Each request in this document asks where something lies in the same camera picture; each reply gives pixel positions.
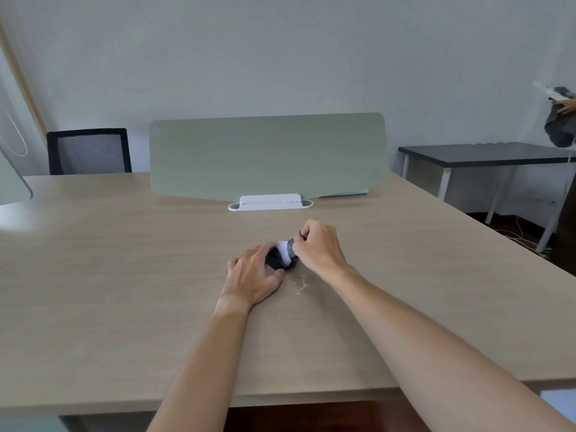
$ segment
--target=white wall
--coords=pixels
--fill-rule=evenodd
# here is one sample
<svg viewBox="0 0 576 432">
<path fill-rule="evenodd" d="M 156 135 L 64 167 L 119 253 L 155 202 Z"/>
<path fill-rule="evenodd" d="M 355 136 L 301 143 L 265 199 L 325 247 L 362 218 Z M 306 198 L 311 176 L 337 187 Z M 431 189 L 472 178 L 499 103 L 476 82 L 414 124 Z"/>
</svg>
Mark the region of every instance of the white wall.
<svg viewBox="0 0 576 432">
<path fill-rule="evenodd" d="M 378 111 L 391 152 L 516 140 L 573 3 L 0 0 L 0 16 L 49 128 L 126 127 L 148 170 L 154 119 Z M 414 172 L 435 190 L 440 170 Z M 458 170 L 447 201 L 487 210 L 493 176 Z"/>
</svg>

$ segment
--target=desk surface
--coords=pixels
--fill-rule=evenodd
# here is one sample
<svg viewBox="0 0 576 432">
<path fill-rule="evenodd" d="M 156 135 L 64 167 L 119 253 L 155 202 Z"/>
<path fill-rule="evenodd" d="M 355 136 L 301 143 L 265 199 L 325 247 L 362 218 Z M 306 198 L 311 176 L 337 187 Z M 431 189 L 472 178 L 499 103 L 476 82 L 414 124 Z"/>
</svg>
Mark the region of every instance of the desk surface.
<svg viewBox="0 0 576 432">
<path fill-rule="evenodd" d="M 153 410 L 210 318 L 227 259 L 334 224 L 370 281 L 524 381 L 576 379 L 576 279 L 394 174 L 312 210 L 230 212 L 148 174 L 31 177 L 0 206 L 0 411 Z M 442 358 L 431 358 L 440 361 Z M 299 264 L 250 314 L 233 404 L 397 387 L 336 294 Z"/>
<path fill-rule="evenodd" d="M 576 153 L 565 148 L 544 147 L 521 142 L 494 144 L 420 145 L 399 147 L 398 151 L 414 155 L 444 168 L 576 162 Z"/>
</svg>

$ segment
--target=black office chair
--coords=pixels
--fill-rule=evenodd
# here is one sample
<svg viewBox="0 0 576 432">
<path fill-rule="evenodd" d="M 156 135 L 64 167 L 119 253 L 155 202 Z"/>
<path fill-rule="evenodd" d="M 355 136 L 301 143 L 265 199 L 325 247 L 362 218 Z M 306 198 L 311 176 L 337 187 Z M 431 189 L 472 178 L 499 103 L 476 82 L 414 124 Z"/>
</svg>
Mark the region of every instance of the black office chair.
<svg viewBox="0 0 576 432">
<path fill-rule="evenodd" d="M 66 130 L 46 138 L 52 176 L 132 172 L 126 129 Z"/>
</svg>

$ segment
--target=dark wooden floor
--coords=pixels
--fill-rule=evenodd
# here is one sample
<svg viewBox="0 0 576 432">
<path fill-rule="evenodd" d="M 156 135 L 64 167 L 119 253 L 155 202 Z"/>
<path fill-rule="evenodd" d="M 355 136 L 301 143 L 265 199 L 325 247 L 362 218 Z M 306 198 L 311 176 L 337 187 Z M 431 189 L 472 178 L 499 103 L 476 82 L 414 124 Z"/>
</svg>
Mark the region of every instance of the dark wooden floor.
<svg viewBox="0 0 576 432">
<path fill-rule="evenodd" d="M 225 432 L 429 432 L 406 399 L 231 408 Z"/>
</svg>

